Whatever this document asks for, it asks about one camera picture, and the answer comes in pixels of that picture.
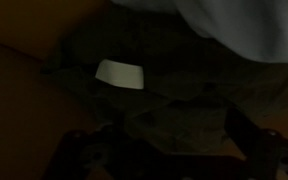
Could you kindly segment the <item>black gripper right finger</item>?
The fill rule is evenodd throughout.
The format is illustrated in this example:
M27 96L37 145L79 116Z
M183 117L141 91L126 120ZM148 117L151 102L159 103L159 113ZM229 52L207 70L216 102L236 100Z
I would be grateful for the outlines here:
M262 129L236 108L227 110L226 134L246 157L239 180L277 180L288 176L288 139L276 130Z

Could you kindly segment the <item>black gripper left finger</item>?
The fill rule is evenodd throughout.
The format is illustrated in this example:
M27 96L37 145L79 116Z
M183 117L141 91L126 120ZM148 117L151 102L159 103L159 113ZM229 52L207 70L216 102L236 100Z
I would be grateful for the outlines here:
M103 168L113 180L171 180L164 154L128 135L118 123L92 133L65 133L42 180L87 180L97 168Z

